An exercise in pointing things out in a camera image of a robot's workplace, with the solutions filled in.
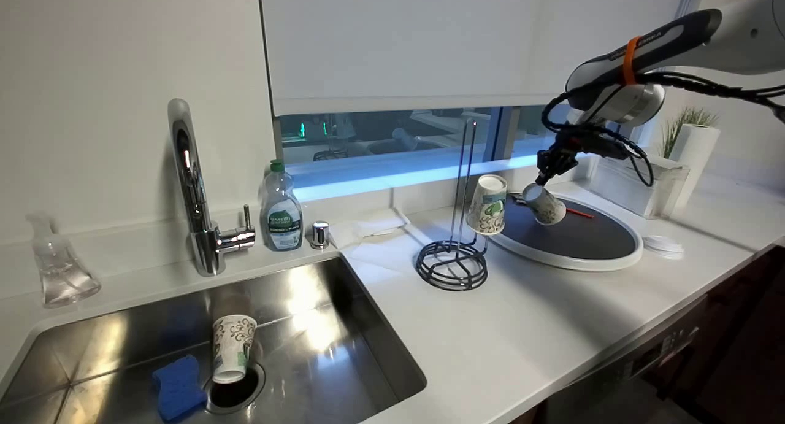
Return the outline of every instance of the white wall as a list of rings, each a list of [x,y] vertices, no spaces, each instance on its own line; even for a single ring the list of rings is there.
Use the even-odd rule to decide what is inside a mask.
[[[191,105],[211,209],[274,156],[258,0],[0,0],[0,244],[182,212],[166,104]]]
[[[701,0],[699,8],[721,7],[737,0]],[[785,71],[776,74],[725,74],[708,69],[689,72],[731,86],[763,88],[785,83]],[[658,127],[675,116],[682,106],[703,106],[719,115],[718,128],[722,131],[707,172],[724,175],[734,180],[785,190],[785,125],[762,106],[734,99],[707,97],[692,92],[670,89],[665,106],[658,116]],[[659,130],[651,143],[659,145]]]

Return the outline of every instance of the chrome faucet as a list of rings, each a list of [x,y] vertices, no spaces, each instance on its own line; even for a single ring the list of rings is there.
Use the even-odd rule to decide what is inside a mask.
[[[169,130],[172,133],[174,167],[183,192],[196,270],[203,276],[216,276],[226,266],[223,257],[225,253],[250,248],[256,242],[256,231],[250,224],[248,206],[243,208],[245,226],[227,232],[219,231],[218,225],[210,220],[191,110],[185,100],[169,101]]]

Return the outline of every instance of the white countertop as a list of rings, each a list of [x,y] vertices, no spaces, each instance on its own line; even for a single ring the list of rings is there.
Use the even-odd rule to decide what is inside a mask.
[[[684,245],[682,261],[645,251],[631,268],[585,273],[491,244],[488,281],[469,292],[446,292],[421,281],[412,264],[424,244],[449,236],[451,209],[410,215],[412,225],[404,230],[344,250],[428,382],[365,422],[507,424],[782,239],[785,198],[734,183],[714,185],[714,191],[696,191],[674,220],[640,219],[575,183],[549,187],[611,212],[642,236],[672,237]],[[39,306],[37,294],[6,298],[0,315],[14,321],[0,326],[0,391],[20,351],[48,327],[296,266],[319,254],[252,248],[230,257],[224,275],[212,279],[199,277],[189,262],[135,271],[107,279],[98,295],[76,306],[51,311]]]

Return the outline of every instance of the black metal stand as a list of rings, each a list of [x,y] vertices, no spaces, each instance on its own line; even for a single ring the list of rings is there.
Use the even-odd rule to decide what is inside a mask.
[[[471,129],[469,157],[466,162],[466,175],[463,175],[463,159],[466,150],[466,136]],[[429,243],[420,250],[415,268],[428,284],[444,290],[473,290],[482,286],[488,279],[488,264],[485,253],[488,251],[488,239],[484,237],[482,250],[476,248],[477,234],[469,242],[463,241],[463,217],[466,212],[466,195],[469,189],[469,176],[472,169],[474,154],[474,138],[477,135],[477,123],[466,120],[463,127],[463,144],[458,164],[458,182],[455,185],[455,201],[452,207],[452,225],[450,239]],[[455,236],[456,217],[458,218],[458,235]]]

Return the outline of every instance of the roller shade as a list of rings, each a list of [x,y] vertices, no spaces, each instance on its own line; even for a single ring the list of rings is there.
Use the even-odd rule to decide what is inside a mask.
[[[670,21],[679,5],[679,0],[624,0],[647,5],[622,9],[619,0],[261,2],[277,115],[542,103],[563,88],[580,61],[624,44],[630,30],[642,34]]]

